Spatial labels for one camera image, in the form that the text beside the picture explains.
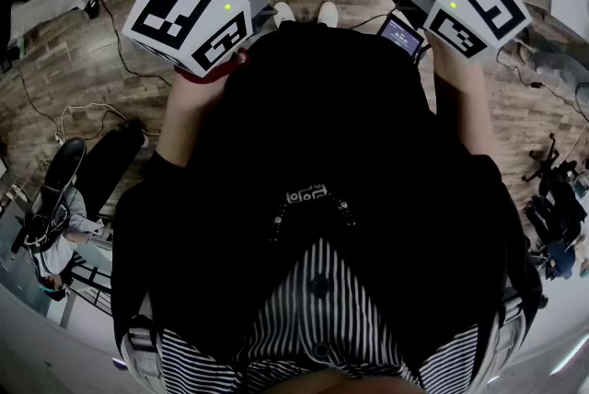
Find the person's left forearm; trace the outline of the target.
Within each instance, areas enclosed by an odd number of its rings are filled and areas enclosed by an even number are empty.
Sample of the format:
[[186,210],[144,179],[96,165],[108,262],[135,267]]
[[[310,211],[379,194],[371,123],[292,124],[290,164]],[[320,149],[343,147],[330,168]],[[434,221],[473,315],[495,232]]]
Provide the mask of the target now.
[[202,122],[222,96],[227,78],[225,75],[213,83],[198,84],[176,73],[156,145],[163,159],[183,168],[188,165]]

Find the person's right forearm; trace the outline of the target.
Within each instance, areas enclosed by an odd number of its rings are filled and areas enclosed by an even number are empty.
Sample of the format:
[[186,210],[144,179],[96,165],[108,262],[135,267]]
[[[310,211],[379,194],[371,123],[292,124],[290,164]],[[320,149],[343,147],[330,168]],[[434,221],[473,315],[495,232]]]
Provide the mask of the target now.
[[473,155],[499,159],[482,67],[431,34],[436,114]]

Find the person's left white shoe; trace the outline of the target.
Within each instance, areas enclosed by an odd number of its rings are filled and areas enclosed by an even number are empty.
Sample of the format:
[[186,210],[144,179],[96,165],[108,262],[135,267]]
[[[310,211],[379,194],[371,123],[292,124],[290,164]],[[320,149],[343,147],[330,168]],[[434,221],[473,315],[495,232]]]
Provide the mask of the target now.
[[291,7],[285,2],[278,2],[274,5],[275,14],[273,16],[276,27],[280,27],[282,23],[295,22],[295,15]]

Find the person's white shoe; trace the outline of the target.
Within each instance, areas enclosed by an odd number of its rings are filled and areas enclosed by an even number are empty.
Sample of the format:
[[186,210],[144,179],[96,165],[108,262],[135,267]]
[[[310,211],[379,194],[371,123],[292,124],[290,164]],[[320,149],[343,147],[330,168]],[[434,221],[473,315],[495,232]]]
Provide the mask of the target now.
[[324,2],[318,12],[317,23],[328,28],[337,28],[339,24],[339,12],[336,5],[330,1]]
[[291,7],[285,2],[278,2],[274,5],[275,14],[273,16],[276,27],[280,27],[282,23],[295,22],[295,15]]

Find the small black display device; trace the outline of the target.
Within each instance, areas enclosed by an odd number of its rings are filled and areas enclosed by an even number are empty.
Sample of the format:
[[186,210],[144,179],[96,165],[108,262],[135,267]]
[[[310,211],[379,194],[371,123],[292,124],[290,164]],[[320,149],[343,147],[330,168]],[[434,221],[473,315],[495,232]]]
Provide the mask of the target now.
[[424,43],[424,37],[394,13],[387,15],[377,35],[392,41],[416,61]]

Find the person's right white shoe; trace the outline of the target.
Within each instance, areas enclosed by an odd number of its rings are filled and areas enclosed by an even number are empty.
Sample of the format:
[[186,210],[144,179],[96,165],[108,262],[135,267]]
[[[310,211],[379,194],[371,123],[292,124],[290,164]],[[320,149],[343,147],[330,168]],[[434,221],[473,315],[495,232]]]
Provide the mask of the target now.
[[336,5],[330,1],[324,2],[318,12],[317,23],[328,28],[337,28],[339,24],[339,12]]

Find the grey cloth heap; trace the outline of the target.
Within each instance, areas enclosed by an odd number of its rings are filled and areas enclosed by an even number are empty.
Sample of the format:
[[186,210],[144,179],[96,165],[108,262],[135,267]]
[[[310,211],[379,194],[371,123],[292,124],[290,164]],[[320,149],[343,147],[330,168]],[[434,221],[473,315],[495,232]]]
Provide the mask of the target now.
[[515,41],[520,58],[534,71],[552,70],[561,77],[589,81],[589,43],[555,41],[530,29],[525,29]]

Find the person's black garment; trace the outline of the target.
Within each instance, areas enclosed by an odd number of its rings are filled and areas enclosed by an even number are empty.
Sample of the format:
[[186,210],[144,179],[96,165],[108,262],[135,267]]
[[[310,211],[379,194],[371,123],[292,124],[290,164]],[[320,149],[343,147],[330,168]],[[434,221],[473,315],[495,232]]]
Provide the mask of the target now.
[[132,375],[168,394],[165,330],[228,361],[324,239],[411,371],[477,326],[474,394],[521,344],[541,294],[495,160],[438,118],[392,41],[286,21],[248,55],[188,165],[155,151],[118,201],[111,309]]

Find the glossy black shoe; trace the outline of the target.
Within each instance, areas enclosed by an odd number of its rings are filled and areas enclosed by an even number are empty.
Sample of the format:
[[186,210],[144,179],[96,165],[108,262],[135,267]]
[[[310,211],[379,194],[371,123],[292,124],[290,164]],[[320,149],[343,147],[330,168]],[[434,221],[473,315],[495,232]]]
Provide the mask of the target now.
[[53,157],[43,185],[58,191],[65,190],[74,179],[86,153],[84,139],[75,137],[65,141]]

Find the black office chair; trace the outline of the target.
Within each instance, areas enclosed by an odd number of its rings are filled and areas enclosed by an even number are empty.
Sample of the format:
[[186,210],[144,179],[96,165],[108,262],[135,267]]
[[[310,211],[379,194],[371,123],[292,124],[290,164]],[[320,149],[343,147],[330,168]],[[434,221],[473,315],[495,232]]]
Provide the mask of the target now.
[[589,249],[583,246],[589,237],[589,211],[578,193],[583,188],[589,196],[589,181],[582,183],[586,175],[576,170],[576,161],[560,158],[554,133],[549,134],[549,140],[546,153],[529,152],[537,169],[522,177],[524,183],[539,180],[537,192],[525,205],[525,216],[539,240],[528,254],[549,281],[568,280],[575,268],[581,278],[589,280]]

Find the person's striped shirt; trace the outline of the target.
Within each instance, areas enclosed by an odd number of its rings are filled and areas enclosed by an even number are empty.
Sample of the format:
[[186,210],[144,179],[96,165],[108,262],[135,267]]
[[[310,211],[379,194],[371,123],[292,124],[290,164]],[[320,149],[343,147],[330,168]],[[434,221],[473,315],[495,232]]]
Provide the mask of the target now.
[[162,367],[168,394],[256,394],[322,368],[352,378],[399,377],[428,394],[465,394],[477,342],[471,326],[411,371],[352,270],[320,239],[266,300],[228,361],[165,330]]

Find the person's chin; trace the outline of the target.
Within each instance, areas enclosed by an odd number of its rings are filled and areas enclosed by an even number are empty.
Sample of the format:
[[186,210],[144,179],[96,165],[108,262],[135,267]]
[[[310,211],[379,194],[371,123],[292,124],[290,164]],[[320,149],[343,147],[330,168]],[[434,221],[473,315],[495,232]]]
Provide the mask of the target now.
[[293,377],[266,389],[263,394],[427,394],[397,377],[355,379],[335,369]]

